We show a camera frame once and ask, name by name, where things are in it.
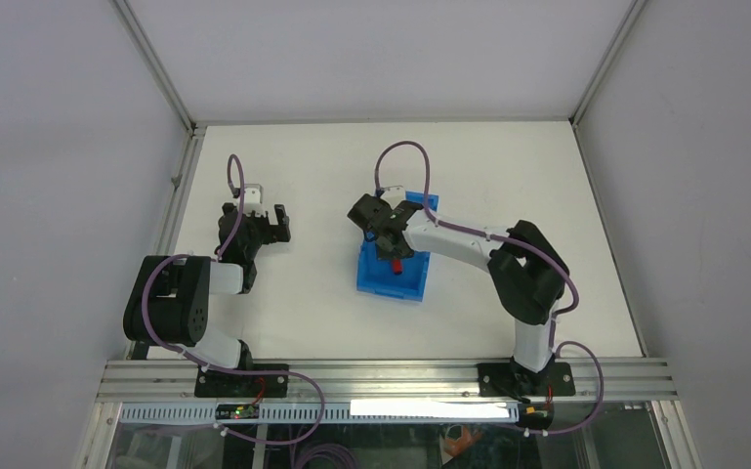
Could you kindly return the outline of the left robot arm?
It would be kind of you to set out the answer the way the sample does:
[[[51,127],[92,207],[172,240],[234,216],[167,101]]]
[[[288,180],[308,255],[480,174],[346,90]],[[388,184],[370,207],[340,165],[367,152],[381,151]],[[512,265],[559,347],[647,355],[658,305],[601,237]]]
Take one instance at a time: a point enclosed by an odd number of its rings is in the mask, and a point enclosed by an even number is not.
[[[249,346],[209,321],[216,295],[249,293],[257,278],[256,257],[265,245],[291,240],[285,206],[238,212],[227,202],[218,220],[215,256],[146,256],[125,312],[123,331],[132,341],[162,346],[205,369],[254,370]]]

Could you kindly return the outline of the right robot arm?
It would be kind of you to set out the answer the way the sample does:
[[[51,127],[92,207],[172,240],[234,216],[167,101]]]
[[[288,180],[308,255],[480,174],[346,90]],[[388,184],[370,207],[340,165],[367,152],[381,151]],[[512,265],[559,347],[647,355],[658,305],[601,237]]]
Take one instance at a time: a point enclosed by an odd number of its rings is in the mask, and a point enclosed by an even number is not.
[[[348,212],[389,260],[410,259],[418,253],[437,254],[487,273],[503,309],[515,320],[512,361],[529,372],[541,372],[554,356],[554,321],[558,303],[579,294],[569,267],[531,222],[513,227],[473,228],[443,217],[429,206],[403,200],[392,206],[383,198],[364,194]]]

